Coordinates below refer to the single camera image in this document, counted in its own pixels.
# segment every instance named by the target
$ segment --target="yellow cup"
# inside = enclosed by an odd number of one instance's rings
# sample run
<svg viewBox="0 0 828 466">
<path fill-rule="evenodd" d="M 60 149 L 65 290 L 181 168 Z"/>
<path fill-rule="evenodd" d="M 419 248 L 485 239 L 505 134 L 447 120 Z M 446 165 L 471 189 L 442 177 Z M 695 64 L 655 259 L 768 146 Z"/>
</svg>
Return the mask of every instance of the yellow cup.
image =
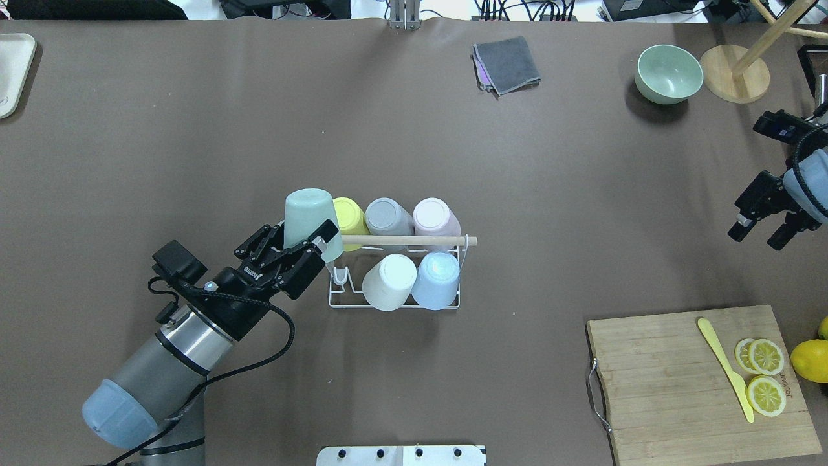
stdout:
<svg viewBox="0 0 828 466">
<path fill-rule="evenodd" d="M 339 232 L 343 235 L 370 235 L 368 226 L 365 225 L 365 212 L 359 204 L 348 197 L 337 197 L 334 199 L 336 220 L 339 222 Z M 345 245 L 344 250 L 357 250 L 362 245 Z"/>
</svg>

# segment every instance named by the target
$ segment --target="knife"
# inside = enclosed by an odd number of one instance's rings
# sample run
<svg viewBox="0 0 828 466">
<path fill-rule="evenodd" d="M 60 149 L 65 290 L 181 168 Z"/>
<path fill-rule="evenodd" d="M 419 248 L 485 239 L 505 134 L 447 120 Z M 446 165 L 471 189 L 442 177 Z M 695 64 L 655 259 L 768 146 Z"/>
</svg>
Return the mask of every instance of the knife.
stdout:
<svg viewBox="0 0 828 466">
<path fill-rule="evenodd" d="M 713 326 L 710 325 L 710 321 L 707 318 L 699 318 L 696 324 L 699 326 L 699 330 L 701 330 L 701 334 L 705 337 L 707 344 L 710 345 L 710 349 L 716 355 L 716 359 L 719 360 L 719 364 L 724 369 L 724 373 L 727 374 L 730 385 L 733 386 L 733 390 L 739 398 L 739 403 L 742 405 L 744 417 L 752 424 L 753 407 L 748 403 L 748 388 L 744 384 L 744 379 L 733 370 L 730 362 L 728 362 L 727 356 L 725 356 L 725 350 L 722 349 L 722 344 L 719 342 L 719 337 L 716 336 L 716 331 L 713 330 Z"/>
</svg>

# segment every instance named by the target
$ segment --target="black rubber band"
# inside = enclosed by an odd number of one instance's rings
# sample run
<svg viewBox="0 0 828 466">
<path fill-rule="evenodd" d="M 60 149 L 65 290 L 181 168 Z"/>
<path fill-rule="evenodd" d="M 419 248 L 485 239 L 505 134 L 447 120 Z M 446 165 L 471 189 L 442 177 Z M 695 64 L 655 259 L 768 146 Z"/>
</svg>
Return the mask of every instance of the black rubber band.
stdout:
<svg viewBox="0 0 828 466">
<path fill-rule="evenodd" d="M 203 444 L 205 444 L 205 438 L 201 437 L 198 440 L 193 440 L 191 442 L 185 442 L 183 444 L 170 445 L 168 447 L 158 447 L 156 449 L 143 449 L 143 450 L 141 450 L 141 453 L 139 453 L 139 454 L 141 456 L 149 456 L 151 454 L 175 453 L 176 451 L 191 449 L 193 447 L 197 447 L 197 446 L 203 445 Z"/>
<path fill-rule="evenodd" d="M 171 352 L 177 360 L 183 362 L 185 366 L 192 369 L 192 371 L 197 373 L 198 375 L 207 377 L 209 371 L 207 369 L 204 369 L 202 366 L 199 366 L 198 364 L 194 363 L 192 359 L 189 359 L 183 352 L 176 348 L 176 345 L 172 344 L 170 340 L 167 340 L 164 334 L 161 333 L 161 330 L 156 332 L 156 338 L 158 338 L 158 341 L 161 342 L 161 345 L 168 352 Z"/>
</svg>

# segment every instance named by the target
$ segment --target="lemon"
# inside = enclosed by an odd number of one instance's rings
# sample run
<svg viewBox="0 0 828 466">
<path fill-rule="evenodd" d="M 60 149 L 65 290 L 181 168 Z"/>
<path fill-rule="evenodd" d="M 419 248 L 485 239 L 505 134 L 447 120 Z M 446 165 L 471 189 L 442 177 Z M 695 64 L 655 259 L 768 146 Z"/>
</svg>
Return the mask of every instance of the lemon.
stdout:
<svg viewBox="0 0 828 466">
<path fill-rule="evenodd" d="M 778 416 L 787 403 L 785 389 L 772 377 L 756 376 L 748 384 L 748 402 L 760 415 Z"/>
<path fill-rule="evenodd" d="M 748 374 L 759 374 L 759 371 L 753 367 L 753 363 L 750 361 L 750 357 L 748 356 L 748 347 L 750 343 L 753 343 L 755 340 L 752 338 L 745 338 L 744 340 L 736 343 L 736 362 L 742 367 Z"/>
<path fill-rule="evenodd" d="M 828 340 L 828 317 L 822 319 L 820 324 L 820 338 Z"/>
<path fill-rule="evenodd" d="M 765 376 L 775 376 L 782 371 L 785 357 L 776 343 L 759 338 L 748 345 L 748 358 L 756 371 Z"/>
<path fill-rule="evenodd" d="M 803 379 L 828 383 L 828 340 L 808 340 L 791 352 L 791 365 Z"/>
</svg>

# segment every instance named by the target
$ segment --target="mint green bowl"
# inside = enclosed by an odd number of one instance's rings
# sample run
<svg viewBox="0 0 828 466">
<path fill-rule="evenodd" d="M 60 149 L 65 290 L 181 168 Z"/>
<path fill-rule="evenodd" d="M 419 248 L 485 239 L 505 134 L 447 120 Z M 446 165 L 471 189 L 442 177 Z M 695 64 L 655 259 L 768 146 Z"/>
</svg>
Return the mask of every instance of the mint green bowl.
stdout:
<svg viewBox="0 0 828 466">
<path fill-rule="evenodd" d="M 680 47 L 652 46 L 638 58 L 635 85 L 656 104 L 678 104 L 698 92 L 704 80 L 699 61 Z"/>
</svg>

